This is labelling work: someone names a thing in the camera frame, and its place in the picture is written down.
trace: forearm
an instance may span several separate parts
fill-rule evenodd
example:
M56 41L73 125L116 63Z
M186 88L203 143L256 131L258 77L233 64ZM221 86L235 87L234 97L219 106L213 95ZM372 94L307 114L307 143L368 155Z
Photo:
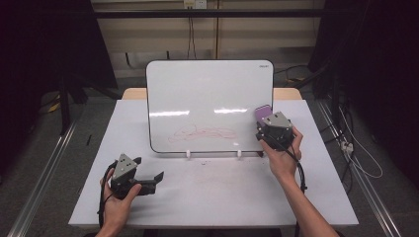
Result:
M300 190L295 179L280 181L302 234L308 236L338 236Z

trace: black curtain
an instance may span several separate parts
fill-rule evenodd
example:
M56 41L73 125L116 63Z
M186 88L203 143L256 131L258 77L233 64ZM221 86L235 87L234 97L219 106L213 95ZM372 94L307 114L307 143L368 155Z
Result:
M76 102L85 102L81 88L87 83L73 75L117 87L96 19L40 14L45 11L93 9L89 0L0 2L2 173L35 123L42 95L57 91L61 77Z

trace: human hand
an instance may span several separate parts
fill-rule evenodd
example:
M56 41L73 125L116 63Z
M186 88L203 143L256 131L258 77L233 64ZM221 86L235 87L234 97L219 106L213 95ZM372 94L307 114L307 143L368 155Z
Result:
M108 181L114 174L114 169L111 169L107 181L105 183L103 199L108 198L105 203L104 225L96 236L117 236L123 230L128 220L129 209L133 199L141 190L141 185L134 185L128 195L124 199L118 199L112 196L112 190Z
M299 146L301 145L302 134L295 126L293 126L293 135L293 143L288 150L297 160L300 160L301 151L299 150ZM263 139L261 139L260 142L269 157L271 171L280 184L283 185L285 182L294 181L296 169L295 160L286 151L276 151L272 149Z

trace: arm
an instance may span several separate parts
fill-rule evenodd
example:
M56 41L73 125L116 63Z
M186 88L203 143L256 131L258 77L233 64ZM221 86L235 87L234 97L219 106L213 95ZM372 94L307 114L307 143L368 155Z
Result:
M289 151L294 153L295 157L299 160L301 159L299 146L301 145L302 134L295 127L293 127L293 134L295 135L292 144L293 148L290 147ZM284 189L302 234L304 236L338 236L335 230L300 190L294 177L296 169L295 160L287 152L273 150L265 141L261 140L260 142L269 157L272 173Z
M98 237L117 236L123 230L126 225L126 221L128 220L130 205L136 195L138 195L139 190L141 190L141 185L135 185L129 190L126 198L118 199L113 197L111 188L108 184L108 181L111 179L113 174L114 169L109 172L107 182L105 183L103 198L109 198L105 203L104 226L96 235Z

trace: person's left hand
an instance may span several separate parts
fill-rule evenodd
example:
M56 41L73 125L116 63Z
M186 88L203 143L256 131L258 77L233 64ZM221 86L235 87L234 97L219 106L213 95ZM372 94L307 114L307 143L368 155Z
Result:
M105 203L104 225L96 236L117 236L123 230L128 220L130 205L141 190L141 185L137 184L129 190L128 195L124 199L113 197L108 183L113 174L114 169L111 169L105 183L103 196L103 199L109 197Z

